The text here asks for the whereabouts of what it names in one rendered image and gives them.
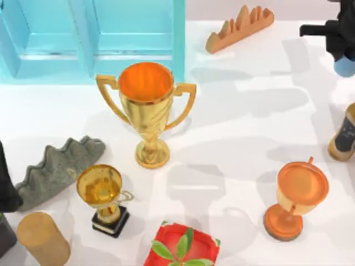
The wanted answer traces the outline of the tan wooden cylinder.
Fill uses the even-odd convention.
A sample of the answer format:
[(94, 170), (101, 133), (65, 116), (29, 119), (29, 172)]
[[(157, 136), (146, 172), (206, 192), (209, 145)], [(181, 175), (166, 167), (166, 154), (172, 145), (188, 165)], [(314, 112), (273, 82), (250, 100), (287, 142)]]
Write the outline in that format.
[(69, 260), (69, 242), (45, 212), (26, 215), (19, 222), (16, 235), (40, 266), (64, 266)]

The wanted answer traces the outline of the small gold trophy black base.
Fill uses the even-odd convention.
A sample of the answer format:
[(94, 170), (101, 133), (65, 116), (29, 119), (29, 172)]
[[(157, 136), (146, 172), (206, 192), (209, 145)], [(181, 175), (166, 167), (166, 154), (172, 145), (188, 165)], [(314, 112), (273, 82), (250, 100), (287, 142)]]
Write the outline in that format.
[(77, 178), (76, 188), (80, 198), (96, 210), (93, 229), (118, 238), (130, 217), (121, 203), (134, 199), (131, 192), (121, 189), (120, 172), (106, 164), (90, 166)]

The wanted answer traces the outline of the large gold trophy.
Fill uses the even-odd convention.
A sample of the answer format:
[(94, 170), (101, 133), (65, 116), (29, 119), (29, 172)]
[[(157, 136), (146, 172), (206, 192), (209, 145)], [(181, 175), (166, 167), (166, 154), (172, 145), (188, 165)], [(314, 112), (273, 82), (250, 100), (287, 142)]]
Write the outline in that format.
[[(196, 85), (175, 84), (172, 72), (154, 62), (133, 64), (118, 78), (97, 75), (96, 82), (112, 111), (142, 137), (135, 152), (137, 163), (149, 169), (167, 163), (170, 151), (159, 137), (188, 116), (196, 98)], [(184, 93), (189, 95), (184, 111), (168, 122), (174, 97)]]

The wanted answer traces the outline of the orange zigzag rack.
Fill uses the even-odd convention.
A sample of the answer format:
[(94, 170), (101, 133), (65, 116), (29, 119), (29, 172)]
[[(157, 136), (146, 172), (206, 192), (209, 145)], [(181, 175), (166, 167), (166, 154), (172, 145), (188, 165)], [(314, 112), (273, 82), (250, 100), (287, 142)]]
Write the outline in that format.
[(268, 8), (256, 6), (249, 11), (247, 5), (243, 5), (236, 19), (224, 21), (218, 33), (210, 34), (205, 49), (214, 54), (269, 27), (274, 23), (274, 19), (274, 13)]

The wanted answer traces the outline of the grey wavy rack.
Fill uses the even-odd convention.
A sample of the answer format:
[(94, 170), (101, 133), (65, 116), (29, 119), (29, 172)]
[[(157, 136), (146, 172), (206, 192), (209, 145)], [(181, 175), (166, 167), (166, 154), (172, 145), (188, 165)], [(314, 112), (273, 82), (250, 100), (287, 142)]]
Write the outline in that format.
[(105, 143), (89, 136), (79, 141), (70, 137), (61, 148), (47, 145), (42, 160), (28, 166), (24, 180), (15, 185), (23, 200), (18, 211), (28, 211), (61, 193), (95, 165), (104, 151)]

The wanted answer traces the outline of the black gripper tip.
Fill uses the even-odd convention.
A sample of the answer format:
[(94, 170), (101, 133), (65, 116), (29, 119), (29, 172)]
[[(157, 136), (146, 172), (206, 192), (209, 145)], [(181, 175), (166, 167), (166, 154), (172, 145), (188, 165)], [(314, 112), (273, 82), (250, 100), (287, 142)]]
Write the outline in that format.
[(2, 142), (0, 141), (0, 213), (12, 213), (22, 206), (23, 199), (15, 189), (8, 173)]

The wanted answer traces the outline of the tan and black bottle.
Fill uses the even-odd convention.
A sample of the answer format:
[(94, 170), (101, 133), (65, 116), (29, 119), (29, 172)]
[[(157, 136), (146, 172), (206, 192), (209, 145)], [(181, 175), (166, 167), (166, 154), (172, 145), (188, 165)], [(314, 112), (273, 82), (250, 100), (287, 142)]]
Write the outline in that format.
[(355, 102), (347, 107), (342, 125), (328, 145), (328, 153), (337, 161), (348, 161), (355, 154)]

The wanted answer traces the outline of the light blue rack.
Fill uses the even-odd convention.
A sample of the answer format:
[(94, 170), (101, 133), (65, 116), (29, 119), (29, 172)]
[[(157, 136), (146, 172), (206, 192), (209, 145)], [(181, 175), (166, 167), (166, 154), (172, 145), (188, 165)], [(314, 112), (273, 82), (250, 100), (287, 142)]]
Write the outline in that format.
[(186, 0), (0, 0), (0, 84), (92, 84), (138, 62), (185, 79)]

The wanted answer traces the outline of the orange trophy cup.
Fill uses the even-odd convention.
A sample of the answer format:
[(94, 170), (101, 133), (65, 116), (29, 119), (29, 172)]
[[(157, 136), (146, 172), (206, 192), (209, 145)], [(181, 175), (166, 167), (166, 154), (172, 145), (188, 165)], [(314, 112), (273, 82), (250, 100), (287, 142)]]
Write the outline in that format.
[(328, 195), (325, 174), (308, 161), (285, 164), (277, 175), (277, 203), (264, 216), (266, 232), (279, 241), (291, 241), (303, 230), (302, 216), (316, 208)]

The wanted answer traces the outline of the red plant pot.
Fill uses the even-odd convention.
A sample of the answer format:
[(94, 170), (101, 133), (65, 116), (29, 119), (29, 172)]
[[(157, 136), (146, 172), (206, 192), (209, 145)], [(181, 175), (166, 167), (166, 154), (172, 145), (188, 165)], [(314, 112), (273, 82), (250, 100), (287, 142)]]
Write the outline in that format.
[(143, 266), (215, 266), (220, 241), (178, 223), (163, 221)]

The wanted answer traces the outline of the light blue rounded object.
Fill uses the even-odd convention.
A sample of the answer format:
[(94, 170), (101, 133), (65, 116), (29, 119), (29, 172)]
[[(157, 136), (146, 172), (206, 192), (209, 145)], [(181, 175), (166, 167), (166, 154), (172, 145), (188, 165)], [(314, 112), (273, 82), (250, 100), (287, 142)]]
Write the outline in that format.
[(342, 77), (350, 78), (355, 75), (355, 58), (349, 59), (343, 55), (334, 63), (335, 72)]

